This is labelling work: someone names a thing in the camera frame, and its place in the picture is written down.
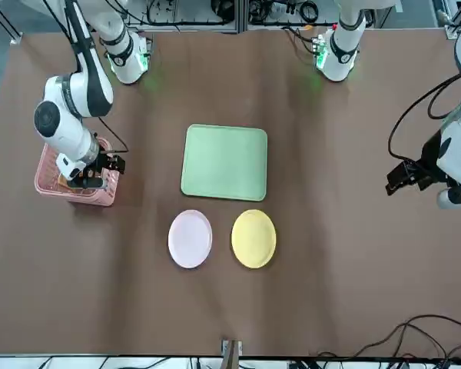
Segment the yellow plate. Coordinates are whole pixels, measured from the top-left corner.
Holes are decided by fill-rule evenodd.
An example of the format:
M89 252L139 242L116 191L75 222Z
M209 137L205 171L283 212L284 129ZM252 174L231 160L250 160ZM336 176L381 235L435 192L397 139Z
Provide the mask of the yellow plate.
M236 219L231 241L238 261L248 268L261 268L274 256L277 234L265 213L247 210Z

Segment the cable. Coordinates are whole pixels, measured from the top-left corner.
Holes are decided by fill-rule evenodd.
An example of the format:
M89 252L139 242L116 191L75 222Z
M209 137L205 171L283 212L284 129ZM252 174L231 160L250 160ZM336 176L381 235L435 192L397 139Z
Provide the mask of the cable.
M106 129L108 131L110 131L110 133L116 137L116 139L118 141L120 141L120 143L123 144L124 146L124 150L105 150L105 151L101 151L102 154L121 154L121 153L124 153L124 152L129 152L130 150L128 149L128 146L124 143L124 141L120 138L120 136L116 135L116 133L114 133L114 131L109 128L109 126L106 124L106 122L101 118L101 117L98 117L98 119L101 121L101 123L106 127Z
M374 24L374 18L376 17L376 15L374 13L374 10L369 9L368 12L370 14L370 20L368 22L366 22L366 28L372 27L372 25Z
M43 364L39 365L38 369L43 369L47 363L49 363L51 360L53 360L53 357L50 356L46 361L43 362Z
M441 369L447 369L448 367L446 365L447 365L448 361L451 359L452 355L454 355L459 350L461 350L461 345L456 346L451 351L449 351L449 353L446 355L446 357L445 357L445 359L443 361L443 364L440 366L440 368Z
M321 357L321 356L331 356L331 357L338 357L335 353L331 352L331 351L322 351L320 352L318 355L318 357ZM326 369L326 366L329 364L330 362L329 361L325 361L324 362L324 365L321 369Z
M250 0L249 2L249 23L251 25L264 25L264 26L277 26L277 27L304 27L306 25L312 26L324 26L331 27L336 24L336 22L317 22L319 17L319 8L316 3L311 0L306 0L304 2L297 2L295 5L301 4L299 7L299 15L305 21L304 22L266 22L265 20L271 13L271 7L273 3L289 5L287 1L284 0ZM315 15L310 17L306 15L306 9L312 8Z
M384 23L386 23L386 21L387 21L387 18L390 16L390 14L391 14L391 11L393 10L393 8L394 8L394 7L392 6L392 7L390 8L390 10L388 10L388 11L387 11L386 17L384 17L384 19L383 19L383 23L381 23L381 26L380 26L380 28L384 27Z
M156 361L153 364L150 364L148 367L120 367L118 369L152 369L153 367L158 366L160 363L163 363L164 361L169 360L170 357L165 357L164 359L160 359L159 361Z
M428 317L431 317L431 318L436 318L436 319L442 319L444 321L450 321L451 323L454 323L454 324L457 324L461 327L461 321L457 321L456 319L453 319L451 317L447 317L445 315L439 315L439 314L423 314L423 315L416 315L414 317L411 317L410 319L408 319L405 324L410 324L412 321L417 321L419 319L425 319L425 318L428 318ZM401 331L401 335L400 335L400 339L402 340L403 339L403 336L406 332L406 327L403 327L403 330ZM394 354L393 356L397 356L398 353L400 352L400 348L401 348L401 341L398 342L398 346L396 347L396 350L394 351Z
M102 362L101 366L100 366L98 369L102 369L102 368L104 367L104 364L106 364L106 361L108 361L110 357L111 357L111 356L107 356L107 357L104 359L104 361Z
M48 9L48 11L50 12L51 16L53 17L53 19L58 23L58 26L60 27L61 31L63 32L63 34L65 35L65 37L67 38L67 40L73 44L73 41L71 40L71 37L70 35L67 33L67 29L63 26L63 24L60 22L60 20L58 19L58 17L56 16L55 12L53 12L53 9L51 9L51 6L49 6L48 2L46 0L43 0L43 4L45 4L45 7Z
M424 317L424 316L419 316L419 317L414 317L414 318L411 318L410 320L404 322L404 323L401 323L401 324L398 324L397 326L395 326L395 328L385 337L383 338L382 340L380 341L377 341L377 342L374 342L372 344L367 344L365 345L364 347L362 347L360 350L358 350L355 354L353 354L352 356L349 356L349 357L345 357L343 359L343 361L348 361L350 359L354 359L355 357L358 357L360 356L364 351L372 348L372 347L376 347L376 346L380 346L381 344L385 344L401 327L403 327L403 331L402 331L402 334L401 334L401 337L400 337L400 342L398 342L398 347L396 348L396 354L394 354L393 356L395 357L397 355L397 351L399 350L399 346L400 346L400 343L403 343L403 337L404 337L404 332L406 330L407 327L411 327L412 329L415 329L417 330L418 332L424 334L426 337L428 337L431 341L433 341L434 343L436 343L439 347L441 347L443 349L443 346L440 345L440 343L435 339L433 338L432 336L430 336L429 334L427 334L425 331L422 331L420 328L418 328L417 326L414 326L412 325L410 322L413 320L413 319L418 319L420 317ZM318 354L318 356L323 356L324 354L326 354L327 352L324 351L324 352L321 352Z
M443 87L439 89L439 91L436 92L436 94L432 97L429 103L429 107L427 108L427 114L429 115L430 119L435 119L435 120L440 120L446 118L449 114L451 114L451 111L442 114L442 115L434 115L432 113L432 107L434 102L436 102L436 99L439 97L439 95L446 89L448 88L453 82L457 81L458 79L461 78L461 75L458 75L457 78L453 79L452 81L446 83Z
M300 39L300 42L302 42L302 45L306 49L306 51L313 55L313 49L309 48L306 44L306 42L312 43L313 42L312 39L302 36L299 29L296 29L295 31L291 27L283 27L282 29L285 31L292 32L292 34L294 35L294 39L292 40L294 45L295 45L295 38L298 37Z
M434 175L433 173L431 173L430 171L428 171L427 169L425 169L423 166L421 166L419 163L417 163L416 161L414 161L413 159L411 158L408 158L407 156L402 156L402 155L398 155L398 154L395 154L393 152L393 149L391 148L391 143L392 143L392 140L393 140L393 136L396 132L396 130L398 129L398 127L400 126L400 123L402 122L402 120L408 115L408 113L410 113L410 111L412 111L413 108L415 108L421 101L425 100L426 98L428 98L429 96L431 96L431 94L433 94L434 92L438 91L440 88L442 88L446 83L452 83L453 81L455 81L457 78L459 77L459 75L454 75L453 77L449 77L448 79L446 79L445 81L439 83L436 87L432 88L430 91L428 91L426 94L424 94L423 96L421 96L420 98L418 98L417 100L415 100L414 103L412 103L407 110L405 110L404 113L401 114L400 118L398 119L398 121L396 122L396 124L394 125L393 129L391 130L391 133L390 133L390 136L387 140L387 151L389 152L389 154L393 157L393 158L396 158L396 159L400 159L400 160L403 160L403 161L408 161L410 164L412 165L415 165L416 167L418 167L418 169L420 169L421 171L423 171L426 175L434 178Z
M417 327L416 325L413 325L411 323L405 323L405 326L403 327L403 331L401 332L401 335L400 335L400 339L398 341L398 345L396 346L396 350L394 351L393 357L396 357L398 355L398 353L400 352L400 348L401 348L401 344L403 343L404 332L405 332L406 327L410 327L410 328L414 329L415 331L418 331L421 334L423 334L424 336L428 337L432 341L432 343L434 344L434 347L436 348L437 352L439 352L438 349L440 348L442 350L442 352L443 352L443 356L445 357L447 355L446 350L444 349L444 347L433 336L431 336L430 334L428 334L427 332L425 332L421 328Z
M304 9L305 8L312 8L314 12L313 17L309 17L308 15L305 14ZM320 16L320 11L317 8L317 5L313 3L312 1L307 0L306 2L303 2L302 5L299 7L299 15L300 17L310 25L313 24L315 21L317 21L318 17Z
M282 29L285 30L285 31L292 32L296 37L298 37L303 42L309 42L310 44L313 43L313 40L311 38L307 38L307 37L302 36L298 29L294 30L289 25L286 25L286 26L282 27Z

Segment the robotic arm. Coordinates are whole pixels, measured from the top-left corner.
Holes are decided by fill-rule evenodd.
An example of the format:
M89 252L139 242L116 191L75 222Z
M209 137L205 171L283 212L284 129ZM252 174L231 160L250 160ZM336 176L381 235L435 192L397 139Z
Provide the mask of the robotic arm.
M102 168L123 173L124 161L117 155L105 153L81 119L105 116L113 103L113 89L76 0L65 1L65 18L77 71L47 80L43 101L35 110L34 123L46 143L59 153L56 164L68 185L102 188L102 180L93 174L101 172Z
M68 27L63 6L65 0L21 1L38 12L53 15L62 27ZM110 3L114 8L118 8L118 3L124 9L128 6L128 0ZM152 41L128 31L120 16L122 8L116 12L105 0L78 0L78 6L85 21L98 32L118 80L126 85L135 83L148 70Z
M353 68L359 42L366 29L363 9L384 9L396 0L336 0L340 20L317 40L320 44L316 67L331 81L343 81Z
M461 32L454 48L461 75ZM442 127L423 146L421 158L402 161L387 175L387 194L418 184L424 190L433 183L446 183L437 202L441 208L461 208L461 104L443 120Z

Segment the table surface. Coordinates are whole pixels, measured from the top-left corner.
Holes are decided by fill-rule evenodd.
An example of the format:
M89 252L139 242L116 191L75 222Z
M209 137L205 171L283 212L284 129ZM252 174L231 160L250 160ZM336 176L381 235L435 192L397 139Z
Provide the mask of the table surface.
M218 355L229 337L246 355L348 356L415 314L461 319L461 211L437 208L437 186L384 190L397 164L387 136L412 101L456 72L453 43L443 30L399 30L366 32L361 45L356 69L334 84L284 32L157 34L140 83L110 73L106 121L131 152L113 207L96 208L35 192L35 106L46 79L75 63L60 35L25 36L0 92L0 353ZM458 82L437 111L460 99ZM267 132L264 201L182 195L193 123ZM105 134L96 119L85 124ZM437 128L422 105L394 148L416 157ZM214 230L196 270L167 250L170 224L188 208ZM277 229L276 254L260 270L231 250L232 224L249 208ZM444 321L420 327L449 348L461 343L461 329ZM406 351L436 354L415 331Z

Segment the plastic basket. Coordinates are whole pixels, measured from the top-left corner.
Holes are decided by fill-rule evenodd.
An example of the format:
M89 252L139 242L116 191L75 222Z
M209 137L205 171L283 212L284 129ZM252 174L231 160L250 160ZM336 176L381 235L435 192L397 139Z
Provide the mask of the plastic basket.
M106 150L111 150L109 142L99 137L98 140ZM108 184L104 189L68 189L58 185L60 170L56 166L57 156L58 153L45 144L34 178L34 186L40 195L91 205L110 206L113 204L120 175L117 171L102 170L101 176Z

